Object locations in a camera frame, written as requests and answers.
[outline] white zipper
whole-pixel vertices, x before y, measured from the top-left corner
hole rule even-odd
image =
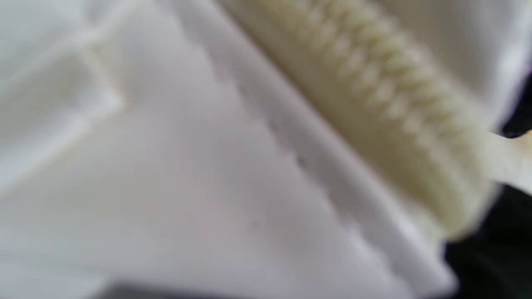
[[[237,3],[264,17],[276,34],[235,14],[398,194],[428,209],[445,237],[471,228],[491,189],[480,122],[395,19],[364,0]]]

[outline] zipper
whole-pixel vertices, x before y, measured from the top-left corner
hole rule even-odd
[[[472,228],[491,189],[480,121],[466,91],[396,19],[365,0],[230,6],[406,206],[428,210],[442,237]]]

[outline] cream zipper teeth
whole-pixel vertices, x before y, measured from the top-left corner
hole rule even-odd
[[[260,0],[239,5],[257,4],[256,12],[332,75],[323,80],[348,95],[346,102],[316,96],[297,66],[281,61],[317,109],[338,104],[349,109],[359,126],[339,126],[342,120],[323,113],[378,173],[425,205],[448,237],[463,233],[476,219],[489,184],[483,145],[477,143],[480,126],[468,114],[470,107],[456,84],[373,2]],[[249,22],[246,27],[279,57],[271,38],[264,39]],[[387,157],[372,151],[383,146],[393,147]]]

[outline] zipper teeth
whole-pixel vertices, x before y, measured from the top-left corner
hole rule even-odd
[[[473,141],[480,129],[460,103],[462,95],[394,19],[364,0],[261,4],[349,88],[359,108],[400,135],[399,146],[431,165],[423,171],[439,181],[430,185],[473,201],[485,194],[487,180]],[[442,158],[442,151],[456,162]]]

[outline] black fabric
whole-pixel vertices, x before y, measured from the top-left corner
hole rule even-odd
[[[482,228],[447,246],[453,298],[532,298],[532,197],[505,186]]]
[[[532,129],[532,76],[528,76],[519,104],[502,128],[502,135],[516,138]]]

